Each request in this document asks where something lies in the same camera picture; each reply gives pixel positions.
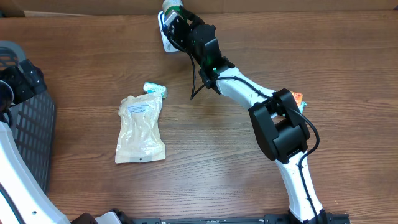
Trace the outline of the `green lid jar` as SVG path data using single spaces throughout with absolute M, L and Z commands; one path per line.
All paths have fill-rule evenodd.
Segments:
M 183 6 L 182 0 L 164 0 L 162 3 L 164 15 L 166 16 L 172 11 L 180 12 L 180 6 Z

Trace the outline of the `teal white tissue pack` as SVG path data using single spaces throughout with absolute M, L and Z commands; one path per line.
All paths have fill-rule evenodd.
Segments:
M 166 99 L 168 97 L 167 88 L 163 85 L 159 85 L 156 83 L 145 82 L 144 86 L 143 86 L 143 90 L 146 93 L 159 93 L 159 94 L 161 94 L 163 99 Z

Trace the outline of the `clear bag beige contents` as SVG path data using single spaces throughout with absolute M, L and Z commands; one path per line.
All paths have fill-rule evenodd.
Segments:
M 121 129 L 116 145 L 115 163 L 165 159 L 166 147 L 160 138 L 158 125 L 161 109 L 160 93 L 128 96 L 121 101 L 118 111 Z

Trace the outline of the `orange white small box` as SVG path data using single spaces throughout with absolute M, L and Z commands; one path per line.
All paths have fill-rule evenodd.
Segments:
M 303 94 L 292 91 L 292 95 L 294 97 L 294 100 L 295 100 L 297 106 L 300 107 L 303 102 Z

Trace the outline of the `green wet wipes pack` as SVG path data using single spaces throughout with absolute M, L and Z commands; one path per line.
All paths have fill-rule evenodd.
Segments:
M 307 106 L 307 103 L 306 102 L 301 102 L 301 104 L 300 104 L 300 106 L 299 106 L 299 110 L 300 110 L 300 112 L 301 113 L 303 113 L 303 111 L 304 111 L 304 109 L 305 109 L 305 107 Z

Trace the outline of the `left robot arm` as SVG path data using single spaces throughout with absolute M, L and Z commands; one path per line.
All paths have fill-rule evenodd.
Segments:
M 1 57 L 1 223 L 69 223 L 47 197 L 56 107 L 39 68 Z

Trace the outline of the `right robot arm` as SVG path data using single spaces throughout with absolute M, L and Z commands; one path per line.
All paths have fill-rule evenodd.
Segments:
M 219 48 L 216 27 L 185 9 L 181 1 L 164 1 L 162 31 L 171 45 L 190 57 L 194 75 L 203 86 L 227 96 L 245 108 L 257 144 L 274 161 L 289 197 L 292 223 L 326 223 L 327 216 L 317 199 L 308 168 L 310 133 L 318 131 L 300 112 L 291 91 L 264 88 L 231 63 Z

